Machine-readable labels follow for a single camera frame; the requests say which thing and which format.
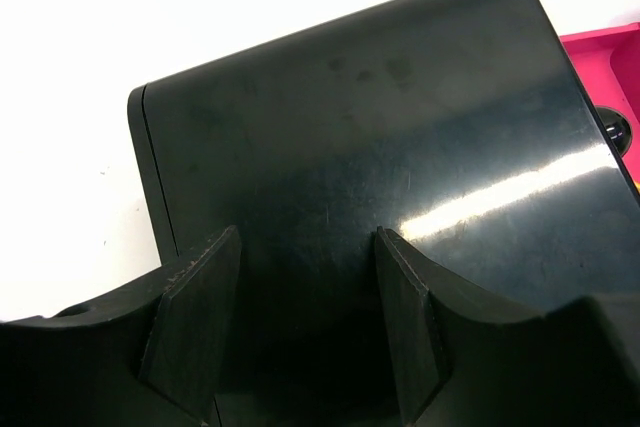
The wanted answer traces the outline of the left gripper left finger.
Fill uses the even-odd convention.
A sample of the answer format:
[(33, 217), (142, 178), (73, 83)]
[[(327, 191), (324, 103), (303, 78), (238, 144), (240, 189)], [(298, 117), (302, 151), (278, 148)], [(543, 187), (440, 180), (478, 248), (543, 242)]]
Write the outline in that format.
[(215, 426), (235, 227), (58, 314), (1, 327), (5, 426)]

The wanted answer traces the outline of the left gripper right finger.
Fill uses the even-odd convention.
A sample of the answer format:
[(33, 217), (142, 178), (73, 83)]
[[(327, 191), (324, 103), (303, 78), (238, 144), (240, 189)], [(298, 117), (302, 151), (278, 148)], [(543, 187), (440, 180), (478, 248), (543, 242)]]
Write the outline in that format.
[(635, 426), (639, 298), (541, 312), (379, 228), (375, 264), (406, 426)]

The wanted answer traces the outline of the black drawer cabinet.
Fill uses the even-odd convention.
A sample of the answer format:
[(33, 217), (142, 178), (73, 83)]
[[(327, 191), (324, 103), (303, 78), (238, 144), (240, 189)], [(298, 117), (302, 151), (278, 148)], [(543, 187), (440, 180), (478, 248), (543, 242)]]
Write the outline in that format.
[(388, 227), (551, 309), (639, 287), (639, 202), (539, 0), (394, 0), (134, 89), (162, 261), (235, 226), (217, 421), (378, 424)]

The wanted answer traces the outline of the pink drawer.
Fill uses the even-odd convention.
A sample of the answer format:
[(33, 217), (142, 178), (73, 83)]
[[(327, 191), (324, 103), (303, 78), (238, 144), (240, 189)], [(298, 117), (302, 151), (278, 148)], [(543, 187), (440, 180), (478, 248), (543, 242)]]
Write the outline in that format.
[(639, 128), (639, 23), (560, 37), (594, 105)]
[(609, 107), (597, 106), (596, 111), (605, 131), (620, 156), (624, 156), (632, 142), (632, 129), (627, 118)]

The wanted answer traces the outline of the pink top drawer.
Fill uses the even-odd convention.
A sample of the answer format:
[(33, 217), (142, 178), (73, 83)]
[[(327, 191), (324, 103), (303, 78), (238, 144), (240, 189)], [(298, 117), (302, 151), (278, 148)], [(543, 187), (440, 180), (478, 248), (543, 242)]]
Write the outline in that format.
[(560, 37), (594, 105), (639, 128), (639, 23)]

